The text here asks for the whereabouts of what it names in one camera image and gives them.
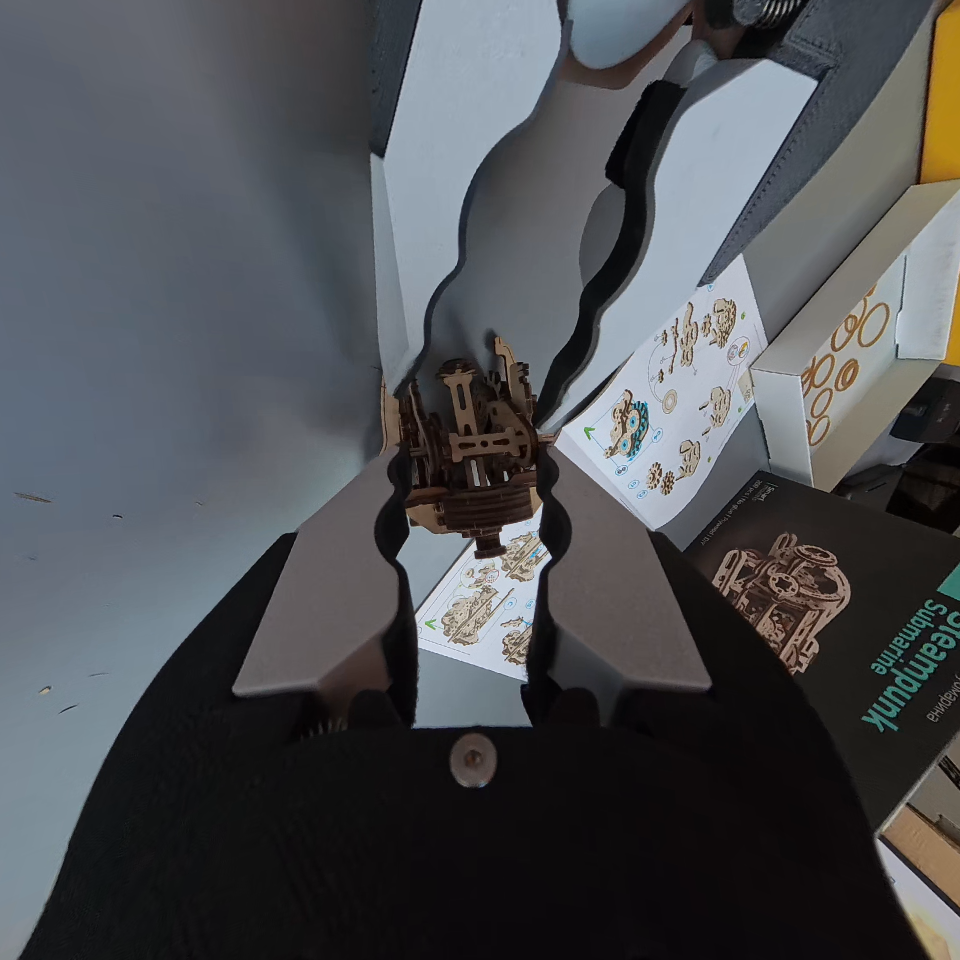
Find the grey desk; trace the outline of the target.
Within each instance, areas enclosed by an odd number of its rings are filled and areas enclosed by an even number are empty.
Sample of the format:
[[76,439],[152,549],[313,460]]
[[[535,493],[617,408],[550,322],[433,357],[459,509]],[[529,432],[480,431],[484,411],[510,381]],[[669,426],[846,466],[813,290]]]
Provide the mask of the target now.
[[131,709],[380,448],[364,2],[2,2],[2,958]]

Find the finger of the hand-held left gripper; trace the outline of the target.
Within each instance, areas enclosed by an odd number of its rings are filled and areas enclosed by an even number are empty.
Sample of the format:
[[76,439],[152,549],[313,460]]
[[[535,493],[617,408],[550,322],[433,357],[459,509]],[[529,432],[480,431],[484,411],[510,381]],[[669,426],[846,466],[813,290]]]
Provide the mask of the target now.
[[654,84],[624,162],[619,233],[548,370],[539,427],[569,420],[695,291],[816,88],[767,58]]
[[536,113],[569,48],[551,1],[370,2],[369,177],[383,449],[463,270],[476,174]]

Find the wooden submarine model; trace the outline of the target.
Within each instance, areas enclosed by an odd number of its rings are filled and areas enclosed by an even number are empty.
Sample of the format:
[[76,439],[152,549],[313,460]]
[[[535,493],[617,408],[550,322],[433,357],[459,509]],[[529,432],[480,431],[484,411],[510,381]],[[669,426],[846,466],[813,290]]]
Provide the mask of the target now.
[[528,364],[502,337],[491,343],[489,370],[469,358],[438,368],[449,415],[427,408],[417,380],[398,396],[382,380],[379,396],[381,451],[405,446],[410,457],[404,500],[410,526],[474,542],[478,560],[505,556],[504,528],[532,520],[542,506],[537,461],[555,440],[535,428]]

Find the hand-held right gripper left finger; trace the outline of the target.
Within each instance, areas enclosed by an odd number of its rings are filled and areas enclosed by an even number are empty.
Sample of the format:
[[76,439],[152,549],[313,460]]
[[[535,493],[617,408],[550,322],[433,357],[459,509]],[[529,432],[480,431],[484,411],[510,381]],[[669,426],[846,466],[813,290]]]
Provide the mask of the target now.
[[358,692],[381,690],[413,724],[417,629],[399,562],[411,467],[407,453],[381,454],[298,527],[235,696],[305,691],[337,722]]

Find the illustrated instruction booklet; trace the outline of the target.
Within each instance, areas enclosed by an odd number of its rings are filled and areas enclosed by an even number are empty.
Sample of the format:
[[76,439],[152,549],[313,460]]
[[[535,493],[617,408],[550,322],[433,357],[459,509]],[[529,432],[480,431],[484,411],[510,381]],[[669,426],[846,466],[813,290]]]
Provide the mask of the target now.
[[[750,366],[767,339],[744,256],[691,294],[564,426],[557,450],[651,530],[684,510],[753,406]],[[415,614],[418,646],[524,679],[536,593],[550,555],[543,511],[503,531],[505,553],[470,545]]]

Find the black model kit box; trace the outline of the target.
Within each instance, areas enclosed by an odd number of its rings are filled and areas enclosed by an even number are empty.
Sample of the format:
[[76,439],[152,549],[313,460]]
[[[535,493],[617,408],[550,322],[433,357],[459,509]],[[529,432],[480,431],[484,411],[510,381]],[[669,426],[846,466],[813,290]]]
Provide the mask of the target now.
[[885,827],[958,735],[958,538],[758,471],[686,555],[794,677]]

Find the yellow plastic bin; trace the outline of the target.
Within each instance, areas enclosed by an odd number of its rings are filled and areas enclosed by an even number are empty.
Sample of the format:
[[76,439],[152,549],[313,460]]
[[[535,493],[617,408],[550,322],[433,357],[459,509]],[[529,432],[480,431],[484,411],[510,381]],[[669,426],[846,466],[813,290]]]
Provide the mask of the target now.
[[959,2],[937,17],[931,47],[918,182],[959,178]]

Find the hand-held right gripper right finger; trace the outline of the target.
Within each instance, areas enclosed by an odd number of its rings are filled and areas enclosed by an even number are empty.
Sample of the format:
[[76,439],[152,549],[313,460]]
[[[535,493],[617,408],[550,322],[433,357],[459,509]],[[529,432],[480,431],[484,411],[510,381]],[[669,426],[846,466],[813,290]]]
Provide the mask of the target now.
[[539,574],[523,704],[546,721],[560,693],[587,690],[600,721],[637,690],[701,693],[712,681],[643,522],[557,445],[539,452]]

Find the white cardboard box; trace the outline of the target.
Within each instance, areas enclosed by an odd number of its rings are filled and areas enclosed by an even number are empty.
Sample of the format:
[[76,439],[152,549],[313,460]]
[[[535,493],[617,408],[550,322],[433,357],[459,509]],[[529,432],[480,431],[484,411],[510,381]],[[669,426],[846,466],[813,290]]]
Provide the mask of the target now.
[[829,491],[945,360],[959,181],[909,187],[751,365],[773,474]]

